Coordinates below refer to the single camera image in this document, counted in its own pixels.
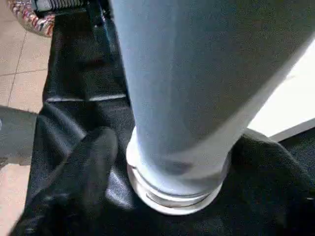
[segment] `metal ring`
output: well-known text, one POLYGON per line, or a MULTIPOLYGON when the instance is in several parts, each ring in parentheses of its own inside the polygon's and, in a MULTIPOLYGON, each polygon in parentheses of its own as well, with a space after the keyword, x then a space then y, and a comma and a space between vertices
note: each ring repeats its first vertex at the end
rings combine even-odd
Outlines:
POLYGON ((198 197, 174 197, 153 189, 135 167, 127 165, 128 177, 140 199, 154 210, 166 215, 188 215, 209 205, 218 195, 222 184, 212 193, 198 197))

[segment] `beige floor tile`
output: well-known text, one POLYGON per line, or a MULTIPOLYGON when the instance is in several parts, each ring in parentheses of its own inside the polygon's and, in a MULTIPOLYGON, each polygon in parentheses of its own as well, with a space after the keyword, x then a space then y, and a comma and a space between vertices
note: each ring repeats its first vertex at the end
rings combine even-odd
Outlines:
POLYGON ((46 70, 16 74, 9 107, 38 113, 46 76, 46 70))
POLYGON ((51 38, 27 32, 18 72, 47 69, 51 38))
POLYGON ((0 170, 0 235, 7 235, 23 212, 30 166, 8 164, 0 170))
POLYGON ((3 21, 13 21, 15 20, 15 17, 9 10, 7 6, 7 0, 1 0, 0 1, 0 22, 3 21))
POLYGON ((15 73, 24 36, 19 22, 0 22, 0 75, 15 73))
POLYGON ((14 75, 0 75, 0 106, 7 106, 14 75))

